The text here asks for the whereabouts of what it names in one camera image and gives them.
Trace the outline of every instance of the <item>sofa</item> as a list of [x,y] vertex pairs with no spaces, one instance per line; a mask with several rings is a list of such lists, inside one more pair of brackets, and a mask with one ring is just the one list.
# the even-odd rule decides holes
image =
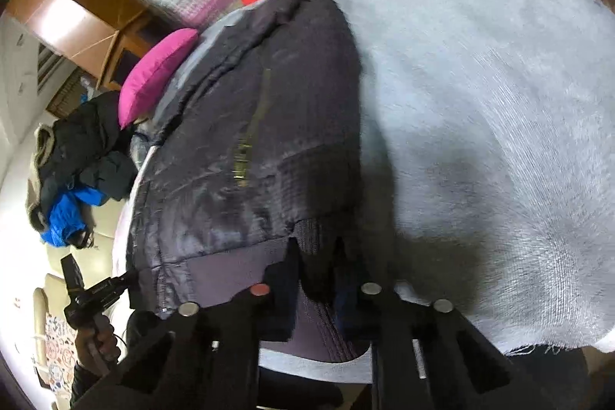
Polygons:
[[[113,237],[124,201],[117,202],[110,199],[100,207],[88,208],[84,211],[84,220],[88,227],[93,229],[92,245],[85,249],[75,247],[56,248],[45,244],[50,273],[45,276],[44,286],[37,288],[33,294],[35,317],[35,363],[36,370],[42,383],[49,385],[47,360],[47,314],[51,317],[65,321],[64,308],[69,303],[66,283],[62,274],[60,260],[68,254],[75,257],[81,269],[85,287],[104,280],[111,276]],[[70,408],[69,398],[66,395],[56,394],[58,410]]]

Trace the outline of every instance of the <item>black sleeve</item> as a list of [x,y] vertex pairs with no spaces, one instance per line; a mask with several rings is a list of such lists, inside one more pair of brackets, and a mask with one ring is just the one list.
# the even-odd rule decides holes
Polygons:
[[87,391],[96,384],[100,377],[92,374],[89,370],[83,368],[79,363],[75,363],[75,377],[73,378],[73,387],[71,394],[71,407],[77,403]]

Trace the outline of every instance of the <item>pink cushion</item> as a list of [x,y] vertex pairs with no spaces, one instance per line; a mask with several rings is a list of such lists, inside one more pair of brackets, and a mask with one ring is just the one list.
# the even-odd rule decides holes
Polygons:
[[162,97],[168,80],[199,38],[194,28],[181,28],[167,35],[141,58],[128,74],[119,93],[118,119],[124,129],[152,110]]

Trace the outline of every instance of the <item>person's hand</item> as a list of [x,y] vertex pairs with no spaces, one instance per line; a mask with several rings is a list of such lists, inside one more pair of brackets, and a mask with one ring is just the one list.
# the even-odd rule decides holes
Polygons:
[[[94,329],[84,328],[77,330],[77,336],[75,337],[77,363],[92,374],[102,376],[87,346],[88,343],[93,340]],[[98,352],[104,360],[110,362],[111,360],[117,360],[119,358],[120,349],[118,347],[118,340],[113,335],[113,326],[110,323],[98,333],[96,341],[95,344],[98,346]]]

